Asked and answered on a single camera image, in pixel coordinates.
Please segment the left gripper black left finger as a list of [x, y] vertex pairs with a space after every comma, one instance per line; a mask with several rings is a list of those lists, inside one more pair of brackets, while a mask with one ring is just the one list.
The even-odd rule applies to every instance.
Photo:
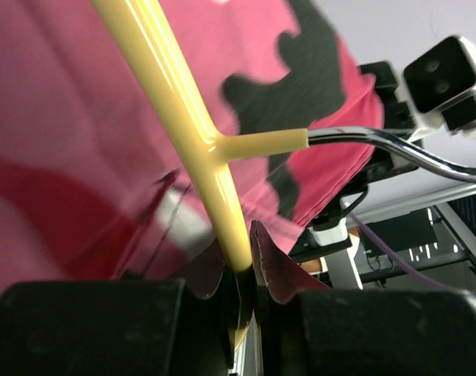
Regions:
[[0, 375], [225, 375], [245, 280], [213, 242], [166, 280], [14, 284], [0, 296]]

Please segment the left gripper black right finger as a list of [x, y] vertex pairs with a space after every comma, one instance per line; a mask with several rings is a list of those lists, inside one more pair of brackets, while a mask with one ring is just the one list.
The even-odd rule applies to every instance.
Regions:
[[330, 288], [251, 226], [265, 375], [476, 375], [476, 297]]

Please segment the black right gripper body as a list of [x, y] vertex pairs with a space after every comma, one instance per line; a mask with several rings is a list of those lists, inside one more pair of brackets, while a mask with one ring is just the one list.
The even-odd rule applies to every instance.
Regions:
[[[374, 88], [384, 106], [384, 129], [397, 133], [403, 139], [408, 139], [416, 127], [416, 121], [409, 104], [399, 99], [395, 93], [399, 87], [399, 79], [391, 64], [383, 60], [363, 64], [359, 69], [363, 74], [372, 74], [376, 78]], [[350, 246], [351, 241], [348, 238], [339, 241], [331, 240], [327, 245], [319, 245], [311, 230], [344, 229], [342, 221], [366, 198], [370, 184], [417, 169], [418, 167], [412, 162], [399, 162], [387, 151], [375, 149], [362, 170], [309, 223], [309, 227], [300, 236], [289, 256], [296, 262], [307, 262]]]

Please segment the pink black patterned trousers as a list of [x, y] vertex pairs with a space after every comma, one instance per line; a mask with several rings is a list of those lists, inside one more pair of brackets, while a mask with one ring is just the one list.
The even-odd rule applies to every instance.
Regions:
[[[312, 1], [163, 1], [220, 132], [364, 126], [384, 111]], [[90, 2], [0, 1], [0, 294], [172, 275], [210, 224]]]

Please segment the cream wooden hanger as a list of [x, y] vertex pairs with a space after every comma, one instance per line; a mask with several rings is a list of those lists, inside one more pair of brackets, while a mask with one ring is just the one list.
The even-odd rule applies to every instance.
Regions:
[[285, 154], [322, 143], [366, 143], [436, 175], [476, 183], [476, 168], [453, 164], [388, 132], [357, 126], [288, 129], [225, 136], [215, 127], [163, 9], [156, 1], [95, 1], [93, 8], [120, 49], [172, 141], [203, 202], [234, 273], [252, 253], [229, 170], [237, 159]]

